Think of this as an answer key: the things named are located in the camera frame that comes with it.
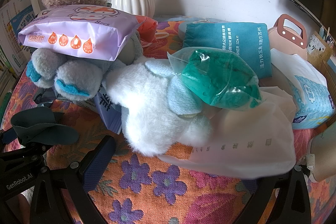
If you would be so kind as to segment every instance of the screw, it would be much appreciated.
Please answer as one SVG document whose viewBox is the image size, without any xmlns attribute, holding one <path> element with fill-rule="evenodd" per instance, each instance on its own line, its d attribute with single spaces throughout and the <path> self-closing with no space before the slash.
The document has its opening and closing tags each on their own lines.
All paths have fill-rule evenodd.
<svg viewBox="0 0 336 224">
<path fill-rule="evenodd" d="M 301 171 L 301 166 L 295 165 L 294 170 L 297 171 L 297 172 L 300 172 Z"/>
<path fill-rule="evenodd" d="M 70 164 L 71 169 L 76 169 L 79 166 L 79 163 L 77 161 L 74 161 Z"/>
<path fill-rule="evenodd" d="M 41 173 L 45 173 L 47 170 L 48 170 L 48 167 L 43 166 L 43 167 L 41 168 Z"/>
</svg>

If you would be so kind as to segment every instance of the orange droplet icon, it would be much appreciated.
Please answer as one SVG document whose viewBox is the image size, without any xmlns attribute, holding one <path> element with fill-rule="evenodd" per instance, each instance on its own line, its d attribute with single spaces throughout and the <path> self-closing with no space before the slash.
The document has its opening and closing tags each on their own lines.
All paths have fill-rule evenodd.
<svg viewBox="0 0 336 224">
<path fill-rule="evenodd" d="M 66 46 L 68 42 L 69 42 L 69 38 L 65 34 L 62 34 L 62 36 L 59 38 L 59 44 L 61 46 Z"/>
<path fill-rule="evenodd" d="M 57 35 L 54 32 L 49 36 L 48 42 L 50 44 L 55 44 L 57 42 Z"/>
<path fill-rule="evenodd" d="M 91 38 L 89 38 L 89 40 L 83 44 L 83 50 L 86 53 L 92 53 L 93 52 Z"/>
<path fill-rule="evenodd" d="M 82 45 L 82 42 L 79 39 L 79 37 L 75 35 L 75 37 L 71 40 L 70 45 L 71 45 L 71 48 L 79 49 Z"/>
</svg>

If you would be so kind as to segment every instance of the cartoon fox illustration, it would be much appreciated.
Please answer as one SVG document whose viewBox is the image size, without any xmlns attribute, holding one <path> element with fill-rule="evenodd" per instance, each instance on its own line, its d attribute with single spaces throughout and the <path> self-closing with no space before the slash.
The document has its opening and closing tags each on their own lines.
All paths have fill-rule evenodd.
<svg viewBox="0 0 336 224">
<path fill-rule="evenodd" d="M 75 13 L 69 15 L 72 20 L 101 20 L 106 17 L 116 17 L 118 10 L 102 6 L 84 6 L 75 9 Z"/>
</svg>

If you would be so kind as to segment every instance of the floral tablecloth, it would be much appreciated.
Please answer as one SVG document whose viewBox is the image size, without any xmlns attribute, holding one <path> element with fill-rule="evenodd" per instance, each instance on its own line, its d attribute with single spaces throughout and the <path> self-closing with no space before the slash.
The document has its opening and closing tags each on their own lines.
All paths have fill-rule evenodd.
<svg viewBox="0 0 336 224">
<path fill-rule="evenodd" d="M 148 57 L 167 58 L 182 47 L 178 37 L 181 22 L 160 22 L 158 31 L 169 33 L 144 49 Z M 34 107 L 35 85 L 25 76 L 15 88 L 3 121 L 9 129 L 10 118 L 17 112 Z M 133 153 L 122 134 L 108 131 L 98 114 L 86 108 L 62 101 L 55 101 L 51 109 L 64 112 L 61 123 L 74 127 L 80 138 L 69 146 L 56 145 L 48 151 L 47 163 L 51 169 L 63 168 L 72 161 L 80 161 L 94 149 L 105 135 L 117 141 L 117 150 L 96 190 L 89 192 L 97 208 L 108 223 L 118 224 L 230 224 L 246 205 L 251 193 L 241 180 L 190 171 Z M 296 130 L 297 158 L 306 150 L 308 141 L 316 134 L 313 130 Z M 7 150 L 18 149 L 17 141 Z M 191 148 L 175 144 L 168 154 L 180 159 L 189 158 Z M 320 183 L 308 184 L 312 223 L 323 223 L 336 204 L 336 177 Z M 68 207 L 76 224 L 80 218 L 65 194 Z M 266 223 L 275 202 L 272 195 L 259 224 Z"/>
</svg>

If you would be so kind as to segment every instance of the plush toy ear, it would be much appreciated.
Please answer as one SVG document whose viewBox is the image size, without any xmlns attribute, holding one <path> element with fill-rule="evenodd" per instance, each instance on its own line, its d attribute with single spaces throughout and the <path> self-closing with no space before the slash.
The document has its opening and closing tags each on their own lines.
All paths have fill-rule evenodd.
<svg viewBox="0 0 336 224">
<path fill-rule="evenodd" d="M 169 108 L 177 115 L 192 115 L 202 111 L 202 101 L 189 90 L 177 76 L 174 76 L 167 87 Z"/>
<path fill-rule="evenodd" d="M 170 66 L 168 59 L 153 59 L 148 60 L 145 63 L 147 69 L 149 69 L 155 75 L 167 78 L 174 75 L 173 69 Z"/>
</svg>

